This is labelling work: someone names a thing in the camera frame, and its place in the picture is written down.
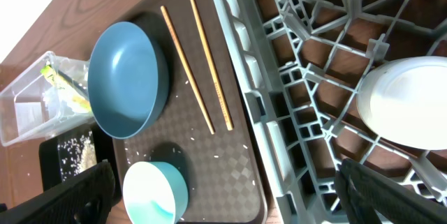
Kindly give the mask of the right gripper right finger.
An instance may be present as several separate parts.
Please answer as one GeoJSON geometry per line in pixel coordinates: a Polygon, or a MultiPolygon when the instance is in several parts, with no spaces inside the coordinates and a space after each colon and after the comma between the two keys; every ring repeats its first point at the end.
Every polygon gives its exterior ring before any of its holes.
{"type": "Polygon", "coordinates": [[[445,223],[446,208],[351,159],[335,175],[335,190],[350,223],[445,223]]]}

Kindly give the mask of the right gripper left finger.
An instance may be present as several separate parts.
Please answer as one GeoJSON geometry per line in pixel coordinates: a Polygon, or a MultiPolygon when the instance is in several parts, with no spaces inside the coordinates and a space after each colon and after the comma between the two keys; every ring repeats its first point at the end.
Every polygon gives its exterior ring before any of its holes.
{"type": "Polygon", "coordinates": [[[107,161],[11,209],[1,224],[105,223],[113,206],[115,176],[107,161]]]}

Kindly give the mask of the light blue bowl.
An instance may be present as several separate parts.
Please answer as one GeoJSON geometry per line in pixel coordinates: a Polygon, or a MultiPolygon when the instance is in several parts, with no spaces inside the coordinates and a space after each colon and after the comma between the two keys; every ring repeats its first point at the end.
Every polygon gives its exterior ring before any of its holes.
{"type": "Polygon", "coordinates": [[[189,202],[184,177],[166,162],[134,163],[125,174],[122,192],[133,224],[176,224],[189,202]]]}

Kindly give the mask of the yellow snack wrapper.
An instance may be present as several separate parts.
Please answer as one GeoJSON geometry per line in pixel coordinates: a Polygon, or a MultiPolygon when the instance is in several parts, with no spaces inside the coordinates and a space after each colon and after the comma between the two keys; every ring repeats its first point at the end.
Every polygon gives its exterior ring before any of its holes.
{"type": "Polygon", "coordinates": [[[41,69],[41,74],[59,93],[59,97],[76,113],[90,113],[87,88],[73,80],[60,70],[55,70],[50,64],[41,69]]]}

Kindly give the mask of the white cup pink inside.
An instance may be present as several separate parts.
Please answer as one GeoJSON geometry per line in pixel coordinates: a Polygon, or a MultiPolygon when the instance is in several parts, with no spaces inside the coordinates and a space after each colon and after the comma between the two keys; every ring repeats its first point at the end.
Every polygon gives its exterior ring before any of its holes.
{"type": "Polygon", "coordinates": [[[358,90],[360,118],[377,135],[417,149],[446,148],[446,57],[398,59],[370,71],[358,90]]]}

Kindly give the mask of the white napkin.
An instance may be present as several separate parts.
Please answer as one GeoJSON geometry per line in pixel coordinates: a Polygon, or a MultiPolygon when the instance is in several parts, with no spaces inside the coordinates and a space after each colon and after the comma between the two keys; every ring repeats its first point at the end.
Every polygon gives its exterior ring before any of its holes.
{"type": "Polygon", "coordinates": [[[51,87],[43,93],[43,102],[48,119],[67,117],[72,114],[68,106],[68,93],[62,89],[51,87]]]}

